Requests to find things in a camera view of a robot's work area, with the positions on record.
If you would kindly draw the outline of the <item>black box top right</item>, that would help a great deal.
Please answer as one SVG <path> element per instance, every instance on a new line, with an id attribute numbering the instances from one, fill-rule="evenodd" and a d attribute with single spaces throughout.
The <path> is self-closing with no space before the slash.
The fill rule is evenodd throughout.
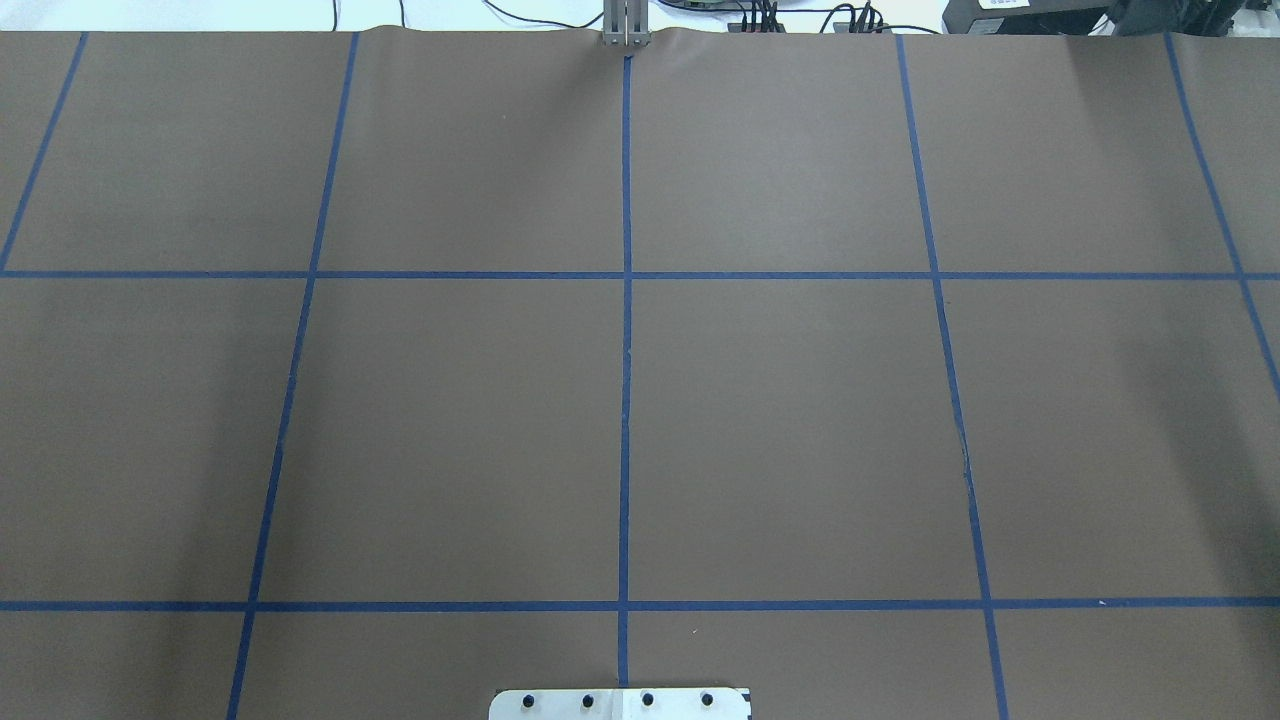
<path id="1" fill-rule="evenodd" d="M 1276 38 L 1276 1 L 947 1 L 950 35 Z"/>

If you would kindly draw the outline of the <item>grey aluminium frame post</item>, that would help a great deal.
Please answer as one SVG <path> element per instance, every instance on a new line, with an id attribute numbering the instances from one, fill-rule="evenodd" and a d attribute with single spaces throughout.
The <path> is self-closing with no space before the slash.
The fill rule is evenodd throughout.
<path id="1" fill-rule="evenodd" d="M 643 47 L 652 41 L 649 1 L 605 0 L 602 8 L 602 44 L 607 47 Z"/>

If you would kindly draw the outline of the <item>white metal base plate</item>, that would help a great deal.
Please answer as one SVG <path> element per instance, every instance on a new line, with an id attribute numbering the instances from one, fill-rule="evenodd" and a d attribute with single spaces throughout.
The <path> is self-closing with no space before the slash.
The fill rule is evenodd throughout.
<path id="1" fill-rule="evenodd" d="M 751 719 L 750 691 L 732 687 L 512 689 L 489 719 Z"/>

